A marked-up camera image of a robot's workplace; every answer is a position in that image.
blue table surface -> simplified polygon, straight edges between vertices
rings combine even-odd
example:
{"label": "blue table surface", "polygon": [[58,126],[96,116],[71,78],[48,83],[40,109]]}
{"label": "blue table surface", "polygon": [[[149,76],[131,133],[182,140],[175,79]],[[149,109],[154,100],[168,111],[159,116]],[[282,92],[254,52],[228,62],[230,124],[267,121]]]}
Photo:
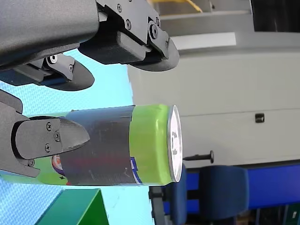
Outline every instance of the blue table surface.
{"label": "blue table surface", "polygon": [[[132,105],[126,66],[101,65],[77,50],[66,55],[73,56],[94,75],[91,88],[65,92],[36,85],[14,87],[0,82],[0,89],[23,101],[24,115]],[[13,184],[0,178],[0,224],[35,224],[63,188],[66,187]],[[154,224],[148,187],[101,187],[101,190],[110,225]]]}

green can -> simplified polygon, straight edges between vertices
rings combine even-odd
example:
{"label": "green can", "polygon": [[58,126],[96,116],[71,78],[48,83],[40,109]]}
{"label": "green can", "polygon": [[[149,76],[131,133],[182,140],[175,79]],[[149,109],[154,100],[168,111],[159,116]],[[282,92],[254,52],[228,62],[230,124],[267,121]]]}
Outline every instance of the green can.
{"label": "green can", "polygon": [[176,106],[136,106],[130,123],[129,150],[138,184],[179,182],[182,135]]}
{"label": "green can", "polygon": [[35,159],[35,178],[21,183],[112,186],[179,182],[182,135],[176,106],[142,105],[56,113],[82,125],[90,141],[79,149]]}

can top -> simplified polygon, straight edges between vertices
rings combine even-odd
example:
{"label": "can top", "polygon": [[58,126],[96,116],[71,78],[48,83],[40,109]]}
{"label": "can top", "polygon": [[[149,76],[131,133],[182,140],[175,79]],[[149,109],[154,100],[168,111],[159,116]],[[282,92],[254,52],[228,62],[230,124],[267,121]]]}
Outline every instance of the can top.
{"label": "can top", "polygon": [[170,107],[168,118],[168,158],[171,178],[179,182],[182,172],[182,134],[177,106]]}

white cabinet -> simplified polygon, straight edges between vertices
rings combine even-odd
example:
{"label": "white cabinet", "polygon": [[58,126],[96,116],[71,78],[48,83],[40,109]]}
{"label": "white cabinet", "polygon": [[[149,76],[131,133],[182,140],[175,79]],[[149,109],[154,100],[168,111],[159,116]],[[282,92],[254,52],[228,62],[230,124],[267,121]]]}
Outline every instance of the white cabinet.
{"label": "white cabinet", "polygon": [[300,159],[300,53],[197,53],[164,73],[128,75],[135,104],[178,106],[184,156],[214,150],[223,165]]}

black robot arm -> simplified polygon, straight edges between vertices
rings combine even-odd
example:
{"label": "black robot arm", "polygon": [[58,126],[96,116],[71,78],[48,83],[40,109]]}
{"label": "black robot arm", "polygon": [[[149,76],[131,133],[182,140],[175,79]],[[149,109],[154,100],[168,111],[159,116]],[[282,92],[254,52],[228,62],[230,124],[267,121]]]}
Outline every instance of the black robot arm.
{"label": "black robot arm", "polygon": [[177,66],[178,51],[145,0],[14,0],[0,7],[0,80],[82,90],[94,82],[76,49],[103,64]]}

